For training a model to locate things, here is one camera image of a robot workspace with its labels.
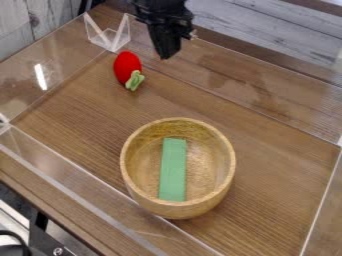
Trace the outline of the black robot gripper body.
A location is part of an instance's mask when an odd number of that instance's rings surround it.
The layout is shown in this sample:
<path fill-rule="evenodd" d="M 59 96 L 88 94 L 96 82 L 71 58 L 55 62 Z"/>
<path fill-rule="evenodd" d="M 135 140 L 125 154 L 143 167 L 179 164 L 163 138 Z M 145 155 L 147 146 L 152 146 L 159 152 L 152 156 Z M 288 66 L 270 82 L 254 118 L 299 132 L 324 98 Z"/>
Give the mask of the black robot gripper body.
<path fill-rule="evenodd" d="M 147 25 L 167 24 L 191 27 L 194 14 L 186 7 L 187 0 L 131 0 L 135 16 Z"/>

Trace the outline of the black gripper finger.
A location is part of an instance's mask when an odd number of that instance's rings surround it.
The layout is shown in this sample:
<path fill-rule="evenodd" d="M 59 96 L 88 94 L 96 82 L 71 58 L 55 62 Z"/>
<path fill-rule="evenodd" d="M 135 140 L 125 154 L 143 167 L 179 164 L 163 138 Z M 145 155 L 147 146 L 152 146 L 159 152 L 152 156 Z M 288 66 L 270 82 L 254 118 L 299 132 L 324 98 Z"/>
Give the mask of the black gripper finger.
<path fill-rule="evenodd" d="M 159 57 L 169 59 L 180 51 L 181 39 L 191 39 L 192 27 L 156 24 L 148 26 L 148 32 Z"/>

